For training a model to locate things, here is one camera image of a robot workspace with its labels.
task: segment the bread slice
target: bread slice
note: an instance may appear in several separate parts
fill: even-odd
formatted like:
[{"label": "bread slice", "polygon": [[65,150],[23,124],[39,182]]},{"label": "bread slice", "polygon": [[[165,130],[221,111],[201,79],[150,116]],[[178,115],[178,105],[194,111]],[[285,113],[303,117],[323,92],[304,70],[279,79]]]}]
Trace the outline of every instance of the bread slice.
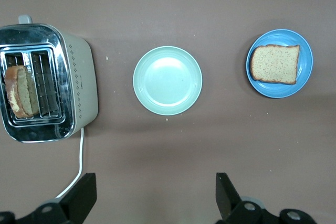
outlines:
[{"label": "bread slice", "polygon": [[257,47],[250,61],[250,73],[256,81],[295,84],[300,45]]},{"label": "bread slice", "polygon": [[5,76],[7,98],[17,118],[39,113],[34,80],[23,65],[9,67]]}]

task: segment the mint green plate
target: mint green plate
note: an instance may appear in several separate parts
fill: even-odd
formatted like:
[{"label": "mint green plate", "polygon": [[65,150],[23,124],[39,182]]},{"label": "mint green plate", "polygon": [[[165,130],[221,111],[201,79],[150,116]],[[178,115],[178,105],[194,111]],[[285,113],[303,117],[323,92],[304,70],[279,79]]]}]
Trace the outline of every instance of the mint green plate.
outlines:
[{"label": "mint green plate", "polygon": [[133,87],[142,105],[159,115],[176,115],[189,109],[202,89],[202,73],[185,50],[157,47],[138,62]]}]

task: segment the bread slice on blue plate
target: bread slice on blue plate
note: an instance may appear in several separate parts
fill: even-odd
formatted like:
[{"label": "bread slice on blue plate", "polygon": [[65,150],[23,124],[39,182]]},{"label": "bread slice on blue plate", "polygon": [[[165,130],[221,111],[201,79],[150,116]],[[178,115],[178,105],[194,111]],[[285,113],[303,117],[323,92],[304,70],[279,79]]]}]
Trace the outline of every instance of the bread slice on blue plate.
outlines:
[{"label": "bread slice on blue plate", "polygon": [[256,81],[295,84],[300,45],[257,47],[250,61],[250,73]]}]

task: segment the empty plate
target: empty plate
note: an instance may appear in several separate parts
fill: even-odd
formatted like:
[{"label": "empty plate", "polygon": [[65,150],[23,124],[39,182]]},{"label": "empty plate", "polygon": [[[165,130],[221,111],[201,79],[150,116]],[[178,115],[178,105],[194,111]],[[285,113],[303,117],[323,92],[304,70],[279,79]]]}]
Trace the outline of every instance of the empty plate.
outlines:
[{"label": "empty plate", "polygon": [[[256,81],[250,74],[250,58],[258,46],[275,44],[281,46],[300,45],[298,72],[294,85]],[[252,86],[261,94],[271,98],[284,98],[298,92],[308,81],[313,68],[313,54],[308,42],[298,33],[286,29],[269,31],[259,37],[251,46],[246,60],[247,77]]]},{"label": "empty plate", "polygon": [[139,101],[159,115],[176,115],[189,109],[202,89],[202,73],[185,50],[154,48],[138,62],[133,87]]}]

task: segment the plate rim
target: plate rim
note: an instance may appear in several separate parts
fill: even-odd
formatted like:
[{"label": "plate rim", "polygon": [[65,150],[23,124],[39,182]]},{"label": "plate rim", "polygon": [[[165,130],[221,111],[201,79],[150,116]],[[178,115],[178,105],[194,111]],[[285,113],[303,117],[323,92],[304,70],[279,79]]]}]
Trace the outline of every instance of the plate rim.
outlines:
[{"label": "plate rim", "polygon": [[[156,51],[156,50],[159,50],[159,49],[175,49],[175,50],[178,50],[178,51],[181,51],[183,52],[185,55],[188,56],[188,59],[189,60],[192,60],[194,63],[195,63],[195,66],[197,66],[197,75],[199,75],[200,77],[200,81],[199,81],[199,89],[197,90],[196,92],[196,95],[195,95],[195,98],[192,100],[192,102],[190,103],[190,105],[188,105],[186,108],[182,109],[182,110],[179,110],[178,112],[170,112],[170,113],[163,113],[163,112],[158,112],[158,111],[155,111],[155,109],[152,109],[152,108],[148,108],[148,106],[146,106],[142,99],[139,97],[138,95],[138,92],[137,92],[137,88],[135,87],[135,75],[136,75],[136,72],[137,70],[139,69],[139,65],[141,64],[141,62],[146,59],[146,57],[148,57],[149,54],[151,54],[153,51]],[[158,115],[165,115],[165,116],[171,116],[171,115],[177,115],[177,114],[181,114],[183,112],[185,112],[186,110],[188,110],[191,106],[193,106],[195,104],[195,102],[198,100],[198,97],[200,96],[201,94],[201,91],[202,91],[202,86],[203,86],[203,75],[202,75],[202,70],[198,64],[198,62],[196,61],[196,59],[189,53],[187,52],[186,50],[182,49],[182,48],[179,48],[179,47],[176,47],[176,46],[159,46],[159,47],[156,47],[156,48],[153,48],[151,50],[149,50],[147,53],[145,53],[141,58],[140,60],[138,61],[138,63],[136,64],[135,66],[135,69],[134,69],[134,72],[133,72],[133,90],[134,90],[134,93],[138,99],[138,101],[149,111],[155,113],[155,114],[158,114]]]},{"label": "plate rim", "polygon": [[[300,87],[298,87],[298,89],[296,89],[295,91],[289,93],[289,94],[286,94],[286,95],[270,95],[268,94],[267,92],[264,92],[262,89],[259,89],[257,88],[257,86],[255,85],[255,83],[257,81],[253,80],[252,77],[251,77],[251,73],[250,73],[250,67],[249,67],[249,62],[250,62],[250,58],[251,58],[251,53],[252,51],[254,50],[254,48],[256,47],[256,45],[258,44],[258,42],[264,38],[265,36],[267,36],[269,33],[274,33],[274,32],[277,32],[277,31],[286,31],[286,32],[290,32],[292,34],[295,34],[296,36],[300,37],[304,43],[307,45],[308,49],[309,49],[309,55],[307,55],[308,58],[311,59],[311,65],[309,66],[310,68],[308,69],[309,73],[308,73],[308,76],[306,78],[306,80],[302,83],[302,85]],[[275,98],[275,99],[279,99],[279,98],[286,98],[286,97],[289,97],[295,93],[297,93],[299,90],[301,90],[305,85],[306,83],[308,82],[310,76],[311,76],[311,73],[312,73],[312,69],[313,69],[313,53],[312,53],[312,50],[311,50],[311,47],[309,45],[309,43],[307,42],[307,40],[302,36],[300,35],[298,32],[296,31],[293,31],[293,30],[290,30],[290,29],[274,29],[274,30],[270,30],[264,34],[262,34],[261,36],[259,36],[255,41],[254,43],[251,45],[249,51],[248,51],[248,54],[247,54],[247,58],[246,58],[246,73],[247,73],[247,77],[248,77],[248,80],[250,82],[250,84],[252,85],[252,87],[258,91],[260,94],[266,96],[266,97],[270,97],[270,98]]]}]

